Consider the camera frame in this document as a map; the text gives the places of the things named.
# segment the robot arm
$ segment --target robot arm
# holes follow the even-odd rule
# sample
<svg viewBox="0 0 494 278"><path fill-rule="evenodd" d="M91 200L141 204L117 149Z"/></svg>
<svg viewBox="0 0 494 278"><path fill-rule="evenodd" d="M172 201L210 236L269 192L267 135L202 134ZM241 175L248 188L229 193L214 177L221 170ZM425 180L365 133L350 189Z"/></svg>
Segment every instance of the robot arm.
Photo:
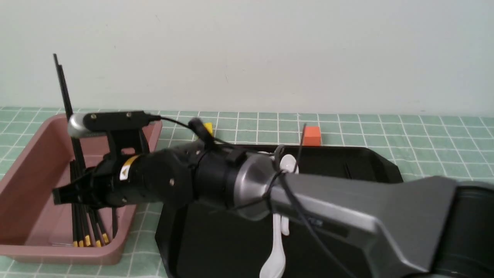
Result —
<svg viewBox="0 0 494 278"><path fill-rule="evenodd" d="M99 114L93 118L108 123L113 116L115 121L131 118L125 112ZM78 137L104 132L101 126L95 129L87 124L96 126L94 119L91 122L87 116L74 115L69 131L77 130ZM54 189L55 203L102 208L162 201L178 209L202 202L218 209L242 207L235 212L253 221L271 213L300 221L286 185L312 227L360 248L375 278L483 278L494 273L494 259L489 255L492 249L488 247L493 245L494 234L489 215L494 210L492 185L459 184L442 177L389 185L304 174L278 175L268 156L211 144L199 119L193 119L189 127L203 140L133 156L110 150L114 155L91 172ZM109 140L116 140L118 133L106 133L112 135ZM124 167L128 175L122 178ZM479 229L484 229L480 232L484 236L478 235Z"/></svg>

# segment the green cutting mat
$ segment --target green cutting mat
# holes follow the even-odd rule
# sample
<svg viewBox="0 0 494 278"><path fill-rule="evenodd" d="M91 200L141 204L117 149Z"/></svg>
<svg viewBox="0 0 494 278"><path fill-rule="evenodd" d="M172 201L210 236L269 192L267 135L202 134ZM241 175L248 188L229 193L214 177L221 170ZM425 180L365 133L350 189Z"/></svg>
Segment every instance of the green cutting mat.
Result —
<svg viewBox="0 0 494 278"><path fill-rule="evenodd" d="M79 109L80 112L98 109ZM405 181L444 175L494 183L494 118L417 115L284 114L150 111L188 122L212 122L234 143L298 144L302 125L319 126L323 145L368 147L399 166ZM0 108L0 179L41 123L61 108ZM158 149L194 140L163 122ZM20 264L0 257L0 278L166 277L154 242L161 204L138 206L121 262L115 266Z"/></svg>

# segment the yellow block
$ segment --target yellow block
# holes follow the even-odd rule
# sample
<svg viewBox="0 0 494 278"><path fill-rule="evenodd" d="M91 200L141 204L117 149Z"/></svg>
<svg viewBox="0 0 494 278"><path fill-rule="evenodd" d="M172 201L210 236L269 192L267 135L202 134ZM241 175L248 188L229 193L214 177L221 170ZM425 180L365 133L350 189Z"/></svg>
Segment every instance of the yellow block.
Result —
<svg viewBox="0 0 494 278"><path fill-rule="evenodd" d="M204 126L206 127L207 131L209 131L209 133L213 135L213 123L204 123Z"/></svg>

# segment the white grid line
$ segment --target white grid line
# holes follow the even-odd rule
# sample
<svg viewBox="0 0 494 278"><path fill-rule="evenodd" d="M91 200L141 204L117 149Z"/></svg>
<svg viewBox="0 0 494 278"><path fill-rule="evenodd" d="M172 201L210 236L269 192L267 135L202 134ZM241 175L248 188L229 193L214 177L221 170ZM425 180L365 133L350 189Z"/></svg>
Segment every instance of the white grid line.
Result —
<svg viewBox="0 0 494 278"><path fill-rule="evenodd" d="M170 137L170 142L168 142L168 147L171 147L171 141L173 140L173 135L175 135L175 129L177 128L177 124L173 125L173 130L171 131L171 137Z"/></svg>
<svg viewBox="0 0 494 278"><path fill-rule="evenodd" d="M412 150L413 156L415 157L415 160L417 160L417 154L415 154L414 147L412 146L412 142L410 141L410 138L407 135L407 131L405 130L405 125L403 124L403 120L400 115L398 115L398 118L400 119L400 122L402 124L403 132L405 133L405 138L408 141L408 144L410 145L410 149ZM420 166L420 163L417 163L418 169L420 170L420 174L422 177L425 177L424 171L422 170L422 167Z"/></svg>
<svg viewBox="0 0 494 278"><path fill-rule="evenodd" d="M255 131L255 143L259 144L259 113L257 113L257 125L256 125L256 131Z"/></svg>
<svg viewBox="0 0 494 278"><path fill-rule="evenodd" d="M421 123L424 123L424 121L422 120L422 117L420 117L420 116L419 116L418 118L420 119L420 122L421 122ZM442 162L442 161L441 161L441 159L439 158L439 155L437 154L436 149L434 149L434 145L432 144L432 140L431 140L431 138L429 137L429 132L427 131L427 128L425 128L425 126L424 126L424 130L425 130L425 134L427 135L427 138L429 139L429 143L431 143L432 150L434 151L434 154L436 155L437 159L439 160L439 163L441 164L441 167L443 168L443 175L445 175L445 174L446 174L446 168L444 167L443 162Z"/></svg>
<svg viewBox="0 0 494 278"><path fill-rule="evenodd" d="M237 129L235 130L235 144L237 143L237 133L239 132L239 118L240 118L240 112L237 112Z"/></svg>
<svg viewBox="0 0 494 278"><path fill-rule="evenodd" d="M297 113L297 139L298 139L298 144L300 144L300 141L303 140L302 133L300 131L300 114Z"/></svg>
<svg viewBox="0 0 494 278"><path fill-rule="evenodd" d="M393 158L393 163L396 164L396 159L395 159L395 155L393 154L393 150L391 149L391 145L389 144L389 140L388 140L388 137L386 136L386 131L384 130L384 126L382 125L382 121L381 121L381 116L377 116L378 119L379 119L379 123L381 124L381 128L382 128L382 135L384 136L384 138L386 139L386 144L388 144L388 149L389 149L389 152L391 153L391 157Z"/></svg>
<svg viewBox="0 0 494 278"><path fill-rule="evenodd" d="M364 128L362 127L362 122L360 121L360 115L357 115L357 118L359 118L360 132L361 132L362 138L364 138L364 145L366 146L366 148L368 148L366 136L364 135Z"/></svg>
<svg viewBox="0 0 494 278"><path fill-rule="evenodd" d="M41 266L42 266L42 265L43 265L43 264L40 264L40 265L38 266L38 269L37 269L37 270L36 270L36 272L34 273L34 278L36 278L36 277L38 276L38 274L40 273L40 269L41 269Z"/></svg>
<svg viewBox="0 0 494 278"><path fill-rule="evenodd" d="M216 131L218 131L218 122L219 122L219 112L216 116L216 125L214 126L213 136L216 137Z"/></svg>
<svg viewBox="0 0 494 278"><path fill-rule="evenodd" d="M339 114L337 116L338 116L338 126L340 127L341 143L343 144L343 146L345 146L345 139L343 138L343 129L341 128L341 122L339 121L340 120Z"/></svg>
<svg viewBox="0 0 494 278"><path fill-rule="evenodd" d="M280 144L280 116L276 113L276 132L278 133L278 144Z"/></svg>

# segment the white plastic spoon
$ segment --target white plastic spoon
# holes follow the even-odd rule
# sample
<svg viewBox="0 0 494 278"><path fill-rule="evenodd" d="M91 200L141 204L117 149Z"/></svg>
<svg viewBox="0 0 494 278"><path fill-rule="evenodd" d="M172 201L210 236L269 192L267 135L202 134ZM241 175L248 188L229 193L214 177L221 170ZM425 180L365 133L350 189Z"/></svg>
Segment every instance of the white plastic spoon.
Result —
<svg viewBox="0 0 494 278"><path fill-rule="evenodd" d="M281 240L281 217L273 214L273 249L259 273L259 278L281 278L285 272L285 251Z"/></svg>
<svg viewBox="0 0 494 278"><path fill-rule="evenodd" d="M295 157L287 154L280 161L280 169L291 172L295 164ZM276 213L273 214L273 249L271 250L271 255L261 268L259 278L281 278L285 272L286 258L281 233L284 235L290 234L288 224L288 218Z"/></svg>
<svg viewBox="0 0 494 278"><path fill-rule="evenodd" d="M280 161L280 169L292 172L296 163L297 160L295 159L295 157L291 154L287 154ZM288 223L288 218L285 216L281 216L281 232L283 233L283 235L290 235Z"/></svg>

